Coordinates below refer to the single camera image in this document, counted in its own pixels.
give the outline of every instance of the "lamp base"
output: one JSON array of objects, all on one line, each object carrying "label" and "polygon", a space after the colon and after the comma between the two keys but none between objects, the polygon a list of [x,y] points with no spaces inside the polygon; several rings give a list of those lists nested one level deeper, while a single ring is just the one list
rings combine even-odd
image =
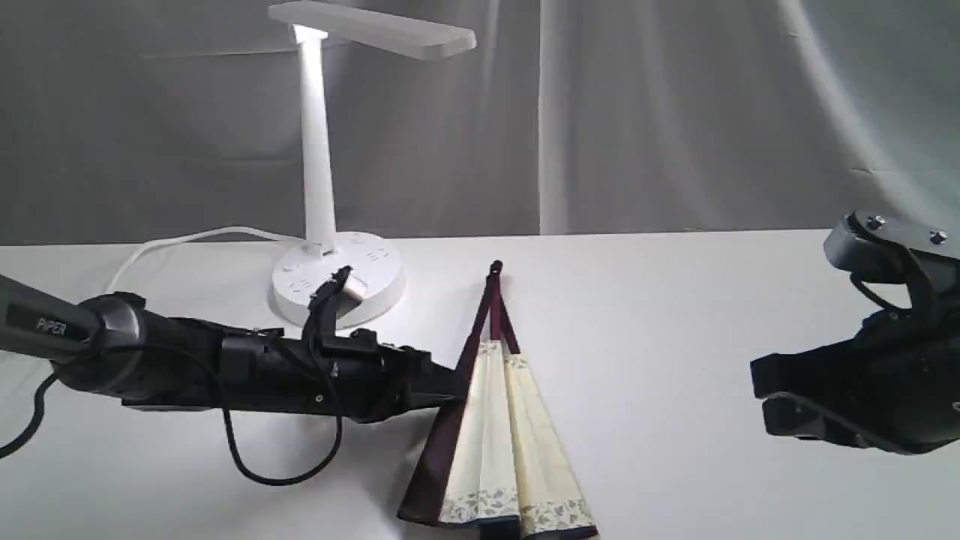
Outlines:
[{"label": "lamp base", "polygon": [[280,313],[303,326],[309,315],[310,295],[337,270],[352,268],[354,292],[363,302],[337,319],[337,328],[365,323],[390,309],[403,294],[403,264],[389,241],[370,233],[337,233],[332,253],[318,255],[314,246],[288,251],[274,267],[274,297]]}]

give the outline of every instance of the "black cable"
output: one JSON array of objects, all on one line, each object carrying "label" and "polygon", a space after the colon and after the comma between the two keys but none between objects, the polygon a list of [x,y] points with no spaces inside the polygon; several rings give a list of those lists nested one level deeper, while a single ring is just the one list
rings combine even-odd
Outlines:
[{"label": "black cable", "polygon": [[[288,359],[289,359],[289,356],[293,355],[289,350],[286,349],[285,346],[283,346],[278,341],[274,343],[274,346],[277,347],[277,349],[281,352],[281,354],[287,357]],[[311,352],[313,351],[312,344],[309,347],[309,349]],[[319,464],[317,464],[317,466],[313,467],[309,471],[288,479],[271,479],[267,477],[261,477],[257,473],[254,473],[253,471],[251,471],[249,468],[247,468],[247,465],[244,464],[243,459],[240,457],[240,451],[237,449],[236,438],[234,437],[234,434],[233,434],[233,420],[230,417],[230,407],[228,404],[227,390],[217,379],[217,374],[212,369],[210,369],[209,366],[207,366],[202,360],[194,356],[192,353],[189,353],[182,349],[177,349],[175,347],[168,347],[165,345],[156,345],[156,344],[118,345],[114,347],[106,347],[98,351],[98,355],[108,355],[112,353],[126,353],[126,352],[133,352],[133,351],[161,351],[170,355],[179,356],[181,358],[185,358],[192,361],[204,371],[204,373],[208,376],[208,378],[213,382],[213,386],[216,388],[217,393],[219,394],[220,403],[221,403],[220,408],[221,410],[223,410],[223,414],[224,414],[224,430],[227,433],[227,446],[229,447],[229,450],[230,450],[230,456],[233,458],[233,463],[234,465],[236,465],[236,468],[240,471],[240,473],[243,476],[247,477],[248,479],[251,479],[257,483],[261,483],[264,485],[272,485],[272,486],[294,485],[315,477],[318,473],[320,473],[320,471],[322,471],[327,465],[330,464],[330,462],[336,456],[337,451],[340,450],[340,444],[343,441],[343,432],[344,432],[343,409],[341,408],[340,398],[333,387],[332,381],[330,380],[329,375],[323,369],[320,369],[321,378],[324,380],[324,382],[326,383],[327,387],[330,390],[330,398],[333,400],[334,410],[336,411],[337,433],[334,438],[333,445],[331,446],[330,451],[329,453],[327,453],[326,457]],[[40,427],[40,423],[43,421],[43,414],[45,411],[44,402],[43,402],[44,395],[46,394],[50,386],[53,385],[53,383],[56,382],[57,379],[60,378],[60,373],[62,373],[64,369],[69,369],[69,366],[73,365],[75,362],[71,362],[70,364],[67,364],[67,366],[65,367],[56,369],[54,373],[52,373],[49,377],[47,377],[43,382],[40,383],[40,386],[37,387],[36,392],[34,394],[34,414],[30,419],[30,423],[27,425],[27,428],[21,431],[20,434],[17,435],[16,438],[14,438],[13,441],[4,445],[3,447],[0,447],[0,459],[10,454],[13,454],[14,452],[22,448],[24,445],[26,445],[31,438],[33,438],[34,434],[36,434],[37,429]],[[317,364],[319,368],[320,363],[317,361],[316,358],[314,358],[314,362]]]},{"label": "black cable", "polygon": [[860,291],[863,296],[866,296],[871,302],[880,306],[880,308],[893,311],[901,315],[910,312],[908,307],[900,307],[891,304],[890,301],[876,294],[870,287],[866,285],[866,283],[855,277],[853,274],[850,274],[850,282],[853,283],[853,286],[856,287],[856,290]]}]

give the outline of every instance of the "robotic arm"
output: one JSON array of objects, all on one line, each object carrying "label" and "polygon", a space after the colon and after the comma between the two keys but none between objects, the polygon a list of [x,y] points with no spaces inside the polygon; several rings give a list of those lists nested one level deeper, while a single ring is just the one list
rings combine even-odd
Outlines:
[{"label": "robotic arm", "polygon": [[[223,408],[238,468],[271,485],[297,483],[319,469],[286,480],[250,473],[233,442],[231,409],[337,416],[339,443],[343,417],[379,422],[462,400],[453,371],[434,364],[429,353],[378,343],[369,330],[349,337],[335,334],[338,309],[350,302],[344,289],[349,272],[349,267],[341,269],[316,291],[299,340],[282,337],[282,329],[247,330],[163,317],[146,310],[144,299],[131,293],[73,305],[0,276],[0,349],[46,358],[54,367],[54,375],[37,390],[34,421],[0,448],[0,458],[36,431],[42,394],[55,380],[74,390],[119,398],[123,406],[138,410]],[[322,465],[333,457],[337,443]]]},{"label": "robotic arm", "polygon": [[[853,339],[751,362],[767,432],[898,454],[960,438],[960,249],[943,231],[858,211],[824,250],[881,311]],[[905,284],[910,307],[865,282]]]}]

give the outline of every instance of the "lamp head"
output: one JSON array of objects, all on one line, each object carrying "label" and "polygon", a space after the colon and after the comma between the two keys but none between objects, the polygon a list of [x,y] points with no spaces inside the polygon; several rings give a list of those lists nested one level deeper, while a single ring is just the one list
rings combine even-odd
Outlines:
[{"label": "lamp head", "polygon": [[294,25],[298,42],[331,33],[419,60],[451,57],[477,44],[476,35],[466,28],[310,0],[273,5],[268,14]]}]

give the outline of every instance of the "white power cord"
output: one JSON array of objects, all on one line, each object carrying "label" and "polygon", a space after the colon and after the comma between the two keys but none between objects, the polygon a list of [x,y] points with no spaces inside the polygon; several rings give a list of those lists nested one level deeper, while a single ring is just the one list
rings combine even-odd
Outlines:
[{"label": "white power cord", "polygon": [[156,248],[164,248],[168,246],[174,246],[177,244],[182,244],[184,242],[192,242],[193,240],[199,240],[201,238],[209,238],[211,236],[218,236],[220,234],[230,234],[230,233],[240,233],[240,234],[249,234],[251,236],[257,236],[260,238],[266,238],[268,240],[274,240],[278,242],[303,242],[303,238],[297,238],[296,236],[287,236],[286,234],[277,234],[277,233],[268,233],[266,231],[260,231],[259,229],[254,229],[252,227],[221,227],[220,229],[213,229],[210,231],[203,231],[201,233],[188,234],[186,236],[176,236],[173,238],[160,238],[157,240],[151,240],[149,242],[144,242],[140,247],[136,248],[127,260],[120,265],[120,268],[117,268],[116,273],[113,274],[113,278],[110,279],[110,282],[107,283],[107,286],[104,287],[104,294],[109,294],[113,292],[113,289],[116,288],[117,282],[120,281],[120,277],[123,276],[131,265],[140,256]]}]

